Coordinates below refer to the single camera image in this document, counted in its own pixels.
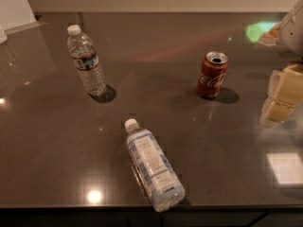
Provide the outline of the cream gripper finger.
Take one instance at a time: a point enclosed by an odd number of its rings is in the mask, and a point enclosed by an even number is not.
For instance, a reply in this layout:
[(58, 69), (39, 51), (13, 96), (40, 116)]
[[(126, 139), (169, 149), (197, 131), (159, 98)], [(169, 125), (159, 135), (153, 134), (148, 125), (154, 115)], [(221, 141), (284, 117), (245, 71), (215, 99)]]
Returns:
[(264, 127), (273, 128), (282, 124), (293, 112), (293, 108), (276, 104), (271, 98), (267, 98), (261, 110), (259, 123)]

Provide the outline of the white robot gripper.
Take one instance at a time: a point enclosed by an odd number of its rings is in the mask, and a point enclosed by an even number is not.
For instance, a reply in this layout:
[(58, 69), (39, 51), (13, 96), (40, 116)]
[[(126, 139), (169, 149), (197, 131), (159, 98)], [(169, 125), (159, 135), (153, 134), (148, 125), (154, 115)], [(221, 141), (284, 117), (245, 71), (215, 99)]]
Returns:
[[(303, 0), (297, 0), (280, 24), (277, 52), (287, 61), (303, 61)], [(289, 63), (282, 71), (270, 76), (268, 96), (287, 106), (303, 100), (303, 64)]]

